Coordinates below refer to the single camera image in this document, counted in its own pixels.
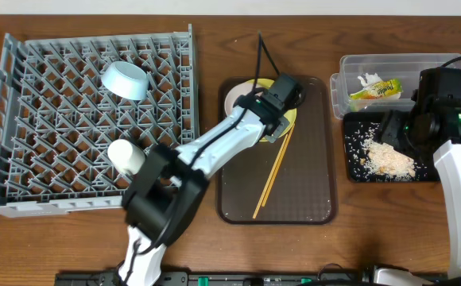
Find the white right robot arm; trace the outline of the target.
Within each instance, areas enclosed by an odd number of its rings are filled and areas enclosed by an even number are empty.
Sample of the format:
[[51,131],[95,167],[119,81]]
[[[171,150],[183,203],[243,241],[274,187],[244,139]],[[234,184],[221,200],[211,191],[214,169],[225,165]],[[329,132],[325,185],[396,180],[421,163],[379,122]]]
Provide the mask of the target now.
[[420,73],[409,112],[385,113],[377,141],[424,164],[433,164],[444,191],[450,238],[445,285],[461,285],[461,69]]

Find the light blue bowl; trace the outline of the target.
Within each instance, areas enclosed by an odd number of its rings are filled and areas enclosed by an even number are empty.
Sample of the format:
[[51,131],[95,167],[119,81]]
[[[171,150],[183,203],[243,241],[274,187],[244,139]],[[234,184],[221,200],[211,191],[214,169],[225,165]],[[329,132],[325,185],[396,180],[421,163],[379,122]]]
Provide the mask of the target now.
[[115,61],[103,73],[102,84],[117,96],[140,101],[147,97],[149,80],[140,67],[125,61]]

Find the green orange snack wrapper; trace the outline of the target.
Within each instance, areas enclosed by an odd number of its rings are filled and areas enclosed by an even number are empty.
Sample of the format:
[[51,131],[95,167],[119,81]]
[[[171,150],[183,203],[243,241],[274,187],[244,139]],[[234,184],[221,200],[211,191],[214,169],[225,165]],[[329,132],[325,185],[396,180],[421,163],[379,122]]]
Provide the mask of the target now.
[[360,110],[384,100],[399,99],[403,88],[399,79],[378,81],[350,94],[350,104],[353,110]]

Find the wooden chopstick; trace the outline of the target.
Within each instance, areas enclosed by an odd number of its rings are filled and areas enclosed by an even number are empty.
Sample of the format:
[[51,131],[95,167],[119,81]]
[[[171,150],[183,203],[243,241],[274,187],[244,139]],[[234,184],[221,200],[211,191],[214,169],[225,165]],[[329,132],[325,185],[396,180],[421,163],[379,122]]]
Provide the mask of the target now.
[[289,142],[293,133],[293,130],[295,128],[295,125],[292,126],[291,130],[288,132],[288,134],[285,136],[285,139],[282,142],[282,145],[279,149],[279,152],[277,154],[277,157],[273,163],[273,167],[271,169],[271,172],[269,174],[269,177],[267,179],[266,185],[265,185],[265,190],[263,191],[263,197],[261,199],[260,207],[264,207],[267,203],[267,200],[269,198],[269,194],[271,190],[273,189],[273,185],[275,182],[275,179],[277,177],[277,174],[279,172],[281,163],[283,161],[283,158],[285,156],[285,153],[287,151],[287,148],[289,146]]
[[275,159],[275,161],[273,163],[273,167],[271,168],[271,171],[269,172],[268,179],[267,179],[267,181],[265,183],[265,186],[264,186],[264,188],[262,190],[261,196],[260,196],[260,198],[258,200],[258,203],[257,203],[256,207],[255,207],[252,219],[256,219],[260,209],[265,206],[265,201],[267,200],[267,198],[269,196],[269,193],[270,193],[270,190],[271,190],[271,188],[273,186],[273,181],[274,181],[274,178],[276,177],[278,167],[281,164],[281,161],[282,161],[283,156],[285,154],[285,146],[288,143],[289,143],[289,135],[286,135],[285,139],[282,141],[281,147],[280,147],[280,149],[279,149],[279,151],[277,153],[276,159]]

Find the rice food scraps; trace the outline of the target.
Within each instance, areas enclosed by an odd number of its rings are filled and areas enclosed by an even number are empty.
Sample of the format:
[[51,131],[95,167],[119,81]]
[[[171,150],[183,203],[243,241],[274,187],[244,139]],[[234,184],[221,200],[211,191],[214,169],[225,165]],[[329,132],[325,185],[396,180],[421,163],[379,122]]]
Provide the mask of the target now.
[[344,128],[350,178],[356,182],[410,181],[416,163],[387,144],[374,140],[378,123],[351,122]]

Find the pink white bowl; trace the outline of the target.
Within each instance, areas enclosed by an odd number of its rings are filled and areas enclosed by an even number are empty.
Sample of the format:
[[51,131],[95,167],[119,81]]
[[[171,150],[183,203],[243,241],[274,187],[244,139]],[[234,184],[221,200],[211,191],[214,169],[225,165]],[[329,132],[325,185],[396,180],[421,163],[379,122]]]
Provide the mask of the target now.
[[230,115],[232,113],[232,110],[234,108],[234,103],[235,101],[241,96],[241,95],[247,95],[253,87],[252,83],[240,83],[236,85],[235,87],[232,87],[226,95],[226,98],[224,100],[224,111],[226,116]]

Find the white plastic cup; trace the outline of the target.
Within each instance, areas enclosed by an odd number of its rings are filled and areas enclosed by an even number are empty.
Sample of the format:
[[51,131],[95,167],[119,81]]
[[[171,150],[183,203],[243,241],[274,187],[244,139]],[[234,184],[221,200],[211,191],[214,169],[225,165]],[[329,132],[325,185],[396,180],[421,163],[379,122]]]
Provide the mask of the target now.
[[113,141],[107,154],[114,168],[127,176],[137,175],[145,162],[145,153],[126,139]]

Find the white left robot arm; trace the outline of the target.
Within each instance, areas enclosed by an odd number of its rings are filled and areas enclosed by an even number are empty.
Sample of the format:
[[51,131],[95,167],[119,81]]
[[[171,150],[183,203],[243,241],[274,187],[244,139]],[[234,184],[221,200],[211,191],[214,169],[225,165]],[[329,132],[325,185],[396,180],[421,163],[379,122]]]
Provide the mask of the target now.
[[262,138],[276,141],[289,123],[285,113],[303,101],[300,83],[282,73],[271,87],[253,85],[239,96],[231,114],[203,136],[174,149],[151,149],[122,196],[130,242],[119,283],[154,284],[165,250],[192,223],[210,178]]

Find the yellow round plate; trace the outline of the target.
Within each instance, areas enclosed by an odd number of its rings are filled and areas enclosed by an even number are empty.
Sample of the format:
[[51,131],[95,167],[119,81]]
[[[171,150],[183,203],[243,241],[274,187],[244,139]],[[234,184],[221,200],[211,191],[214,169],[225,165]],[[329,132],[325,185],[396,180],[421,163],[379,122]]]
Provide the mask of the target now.
[[[246,82],[244,82],[242,85],[245,87],[245,92],[249,92],[251,90],[251,88],[253,87],[253,83],[254,81],[251,79],[251,80],[248,80]],[[257,86],[256,88],[270,88],[274,83],[274,80],[273,79],[266,79],[266,78],[260,78],[258,79],[258,83],[257,83]],[[292,109],[292,110],[288,110],[285,114],[284,114],[284,117],[288,120],[288,125],[284,128],[282,128],[282,131],[281,131],[281,134],[279,135],[279,137],[283,137],[284,135],[286,135],[292,128],[292,126],[294,125],[295,123],[295,120],[296,120],[296,116],[297,116],[297,109]]]

